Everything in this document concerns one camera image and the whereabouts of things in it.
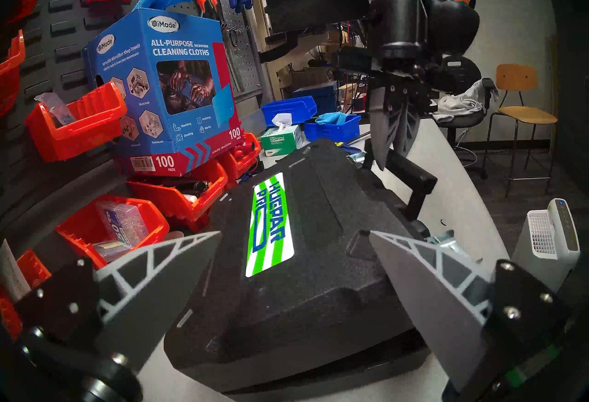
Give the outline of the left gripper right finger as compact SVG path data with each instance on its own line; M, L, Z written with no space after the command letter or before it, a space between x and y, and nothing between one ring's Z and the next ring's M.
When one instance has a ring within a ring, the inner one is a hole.
M483 328L494 275L472 258L412 238L370 231L372 244L413 325L456 390L487 350Z

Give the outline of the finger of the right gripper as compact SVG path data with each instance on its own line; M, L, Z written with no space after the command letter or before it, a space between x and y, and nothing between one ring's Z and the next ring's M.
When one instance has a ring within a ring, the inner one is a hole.
M382 83L369 83L369 120L372 152L378 168L382 171L386 165L390 148L390 118L394 103L390 102L390 86Z
M421 117L411 98L405 98L395 112L395 152L406 158L417 136Z

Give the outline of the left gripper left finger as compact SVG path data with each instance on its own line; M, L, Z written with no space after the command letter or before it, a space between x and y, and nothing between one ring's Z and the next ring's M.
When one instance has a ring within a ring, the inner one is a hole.
M185 306L222 240L205 232L143 246L94 271L102 329L94 346L142 369Z

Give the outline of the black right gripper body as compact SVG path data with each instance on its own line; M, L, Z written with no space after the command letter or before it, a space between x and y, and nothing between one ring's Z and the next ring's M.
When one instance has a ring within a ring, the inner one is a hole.
M370 117L424 114L445 91L445 0L375 0L366 21L366 47L339 48L333 68L367 77Z

